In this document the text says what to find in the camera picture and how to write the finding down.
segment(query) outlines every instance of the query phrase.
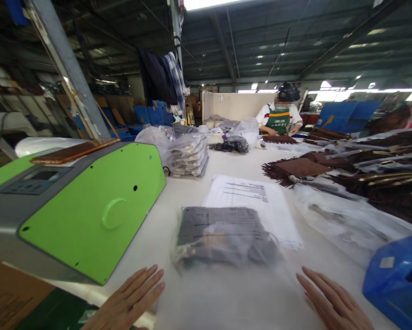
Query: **metal roof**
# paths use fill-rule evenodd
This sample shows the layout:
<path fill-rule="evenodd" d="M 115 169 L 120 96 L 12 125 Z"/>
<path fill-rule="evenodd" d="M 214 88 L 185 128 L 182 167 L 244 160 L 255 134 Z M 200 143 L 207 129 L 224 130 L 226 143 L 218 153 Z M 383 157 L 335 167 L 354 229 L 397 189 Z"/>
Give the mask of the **metal roof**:
<path fill-rule="evenodd" d="M 92 0 L 93 7 L 53 2 L 85 71 L 93 66 L 105 76 L 138 75 L 135 45 L 158 55 L 174 51 L 165 0 Z M 181 40 L 191 85 L 412 77 L 412 0 L 376 7 L 374 0 L 243 1 L 185 12 Z M 2 4 L 0 44 L 38 55 L 43 50 L 34 29 L 14 26 Z"/>

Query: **hanging clothes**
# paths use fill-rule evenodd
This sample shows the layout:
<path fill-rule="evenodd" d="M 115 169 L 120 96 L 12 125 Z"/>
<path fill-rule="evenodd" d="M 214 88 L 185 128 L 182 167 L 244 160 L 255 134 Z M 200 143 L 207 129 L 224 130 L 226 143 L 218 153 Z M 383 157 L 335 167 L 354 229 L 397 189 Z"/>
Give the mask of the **hanging clothes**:
<path fill-rule="evenodd" d="M 172 83 L 175 86 L 175 92 L 177 94 L 178 100 L 178 107 L 182 111 L 183 117 L 186 118 L 186 97 L 187 97 L 187 90 L 184 84 L 183 73 L 178 66 L 178 62 L 174 56 L 174 53 L 169 52 L 168 55 L 165 56 L 166 60 L 169 64 L 169 70 L 171 73 Z"/>
<path fill-rule="evenodd" d="M 169 105 L 178 105 L 177 94 L 166 58 L 149 53 L 139 47 L 137 47 L 137 52 L 147 105 L 152 106 L 153 99 L 164 101 Z"/>

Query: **white paper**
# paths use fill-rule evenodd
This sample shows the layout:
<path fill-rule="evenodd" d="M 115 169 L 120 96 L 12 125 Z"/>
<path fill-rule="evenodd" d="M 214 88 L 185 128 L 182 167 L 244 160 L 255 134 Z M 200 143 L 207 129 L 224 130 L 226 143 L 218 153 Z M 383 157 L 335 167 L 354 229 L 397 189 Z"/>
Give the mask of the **white paper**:
<path fill-rule="evenodd" d="M 302 238 L 285 196 L 277 184 L 216 175 L 202 206 L 254 209 L 258 212 L 264 229 L 273 234 L 284 247 L 293 250 L 303 248 Z"/>

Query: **black fabric bundle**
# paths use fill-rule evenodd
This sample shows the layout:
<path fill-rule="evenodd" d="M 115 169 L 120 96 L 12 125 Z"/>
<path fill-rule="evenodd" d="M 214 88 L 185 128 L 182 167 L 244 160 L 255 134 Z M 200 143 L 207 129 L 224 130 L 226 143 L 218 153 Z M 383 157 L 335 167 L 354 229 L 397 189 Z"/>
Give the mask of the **black fabric bundle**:
<path fill-rule="evenodd" d="M 240 136 L 228 137 L 223 143 L 217 143 L 210 146 L 210 149 L 232 152 L 237 151 L 240 154 L 248 153 L 248 142 L 245 138 Z"/>

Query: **green machine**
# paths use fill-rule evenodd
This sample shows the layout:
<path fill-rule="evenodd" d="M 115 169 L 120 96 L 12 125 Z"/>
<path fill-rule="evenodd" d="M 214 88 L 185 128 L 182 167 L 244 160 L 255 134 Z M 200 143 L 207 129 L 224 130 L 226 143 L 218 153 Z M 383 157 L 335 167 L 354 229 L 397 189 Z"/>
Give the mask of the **green machine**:
<path fill-rule="evenodd" d="M 105 284 L 166 185 L 158 149 L 120 142 L 64 165 L 33 157 L 0 168 L 0 260 Z"/>

